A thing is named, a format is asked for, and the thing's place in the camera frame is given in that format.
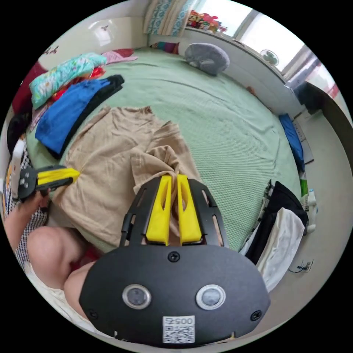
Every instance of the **beige shirt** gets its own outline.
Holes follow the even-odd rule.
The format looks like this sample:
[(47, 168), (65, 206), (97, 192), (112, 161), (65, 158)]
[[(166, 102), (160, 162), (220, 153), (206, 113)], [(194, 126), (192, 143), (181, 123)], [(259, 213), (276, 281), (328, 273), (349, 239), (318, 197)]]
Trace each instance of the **beige shirt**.
[[(54, 203), (73, 224), (113, 246), (119, 245), (124, 215), (142, 184), (170, 174), (175, 210), (177, 174), (200, 181), (178, 125), (160, 121), (150, 107), (103, 108), (76, 137), (66, 166), (81, 174), (56, 190)], [(173, 235), (178, 236), (176, 212), (172, 243)]]

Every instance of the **red cloth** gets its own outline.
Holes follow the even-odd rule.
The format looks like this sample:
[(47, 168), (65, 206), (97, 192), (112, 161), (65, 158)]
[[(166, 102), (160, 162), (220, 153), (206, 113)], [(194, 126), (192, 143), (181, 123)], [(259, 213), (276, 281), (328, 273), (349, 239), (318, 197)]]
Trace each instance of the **red cloth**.
[[(94, 70), (92, 71), (92, 75), (90, 76), (89, 80), (91, 79), (96, 79), (98, 77), (101, 77), (105, 74), (105, 70), (102, 67), (96, 67), (94, 68)], [(74, 78), (72, 81), (70, 81), (65, 87), (63, 87), (62, 89), (60, 89), (58, 92), (54, 93), (51, 96), (51, 99), (56, 102), (67, 90), (71, 85), (75, 85), (81, 81), (86, 80), (86, 78), (84, 77), (76, 77)]]
[(30, 69), (12, 100), (12, 108), (15, 114), (23, 114), (32, 111), (32, 93), (29, 89), (29, 84), (36, 77), (46, 72), (47, 70), (45, 70), (38, 61)]
[(116, 50), (112, 50), (112, 51), (120, 54), (124, 58), (128, 58), (129, 56), (131, 56), (134, 53), (133, 49), (116, 49)]
[(94, 79), (94, 78), (98, 78), (103, 76), (106, 73), (106, 71), (103, 69), (103, 67), (99, 66), (99, 67), (95, 67), (92, 75), (90, 76), (89, 79)]
[(101, 255), (98, 254), (97, 249), (91, 245), (86, 251), (85, 256), (78, 262), (74, 263), (71, 265), (72, 271), (78, 270), (82, 266), (92, 262), (92, 261), (97, 261)]

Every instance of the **cable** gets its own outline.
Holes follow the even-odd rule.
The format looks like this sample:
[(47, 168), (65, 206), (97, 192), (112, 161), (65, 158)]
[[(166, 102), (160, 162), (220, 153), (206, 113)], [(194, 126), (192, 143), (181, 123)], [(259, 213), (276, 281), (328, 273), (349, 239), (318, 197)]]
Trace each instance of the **cable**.
[(299, 271), (292, 271), (292, 270), (288, 269), (288, 271), (291, 272), (291, 273), (299, 273), (299, 272), (302, 272), (302, 271), (305, 271), (305, 270), (307, 270), (306, 267), (301, 268)]
[(307, 271), (310, 268), (310, 265), (311, 265), (311, 263), (308, 262), (306, 266), (303, 266), (303, 267), (302, 266), (297, 266), (297, 268), (300, 269), (299, 271), (292, 271), (290, 269), (288, 269), (288, 271), (291, 272), (291, 273), (299, 273), (299, 272), (302, 272), (302, 271)]

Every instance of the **gray pillow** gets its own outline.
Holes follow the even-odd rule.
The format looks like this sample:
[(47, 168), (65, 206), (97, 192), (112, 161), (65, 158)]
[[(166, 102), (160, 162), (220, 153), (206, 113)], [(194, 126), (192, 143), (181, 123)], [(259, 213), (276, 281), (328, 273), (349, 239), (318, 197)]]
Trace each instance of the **gray pillow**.
[(224, 71), (230, 63), (223, 49), (209, 43), (190, 44), (185, 51), (185, 59), (190, 65), (213, 76)]

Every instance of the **bed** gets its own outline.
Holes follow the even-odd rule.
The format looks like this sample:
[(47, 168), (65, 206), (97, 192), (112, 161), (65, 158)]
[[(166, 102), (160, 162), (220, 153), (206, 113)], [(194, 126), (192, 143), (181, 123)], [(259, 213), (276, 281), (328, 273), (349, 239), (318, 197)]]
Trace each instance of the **bed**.
[[(135, 55), (136, 61), (105, 67), (102, 78), (121, 74), (124, 88), (97, 107), (78, 132), (104, 105), (151, 106), (158, 118), (178, 123), (202, 181), (221, 210), (230, 248), (239, 251), (256, 221), (269, 179), (301, 197), (297, 167), (278, 117), (224, 74), (211, 77), (181, 56), (157, 49), (135, 50)], [(63, 164), (66, 153), (55, 160), (35, 139), (35, 131), (26, 133), (34, 168)], [(77, 228), (100, 250), (112, 250)]]

